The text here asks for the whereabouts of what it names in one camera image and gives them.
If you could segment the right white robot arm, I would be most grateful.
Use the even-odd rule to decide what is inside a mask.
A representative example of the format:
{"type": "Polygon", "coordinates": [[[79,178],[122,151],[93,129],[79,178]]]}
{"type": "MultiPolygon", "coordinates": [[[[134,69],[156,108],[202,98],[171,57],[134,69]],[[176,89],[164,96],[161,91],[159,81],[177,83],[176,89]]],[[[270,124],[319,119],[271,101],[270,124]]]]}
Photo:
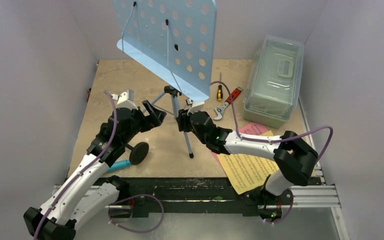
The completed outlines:
{"type": "Polygon", "coordinates": [[[185,109],[178,111],[176,121],[179,131],[193,133],[215,154],[245,154],[275,162],[278,170],[266,178],[260,191],[268,204],[292,186],[307,186],[319,159],[319,154],[293,131],[277,136],[240,134],[217,126],[205,111],[189,113],[185,109]]]}

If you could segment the light blue music stand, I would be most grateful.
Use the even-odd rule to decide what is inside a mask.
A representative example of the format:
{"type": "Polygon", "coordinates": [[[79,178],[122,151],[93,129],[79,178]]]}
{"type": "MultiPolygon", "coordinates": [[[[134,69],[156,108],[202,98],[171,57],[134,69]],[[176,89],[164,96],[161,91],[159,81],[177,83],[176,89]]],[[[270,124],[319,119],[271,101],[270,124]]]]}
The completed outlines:
{"type": "Polygon", "coordinates": [[[117,47],[196,102],[210,97],[218,7],[214,0],[113,0],[117,47]]]}

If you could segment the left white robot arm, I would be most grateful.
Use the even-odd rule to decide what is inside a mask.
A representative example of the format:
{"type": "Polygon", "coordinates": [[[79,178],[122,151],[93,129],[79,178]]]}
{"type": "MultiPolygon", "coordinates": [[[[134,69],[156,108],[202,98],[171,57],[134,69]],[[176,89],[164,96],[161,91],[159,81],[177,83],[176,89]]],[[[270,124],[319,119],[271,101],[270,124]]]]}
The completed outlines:
{"type": "Polygon", "coordinates": [[[129,184],[116,175],[109,177],[93,193],[87,192],[125,152],[138,133],[160,126],[166,112],[142,101],[148,115],[134,103],[114,107],[79,166],[40,207],[29,207],[23,215],[28,232],[35,240],[72,240],[81,227],[104,207],[122,205],[130,198],[129,184]]]}

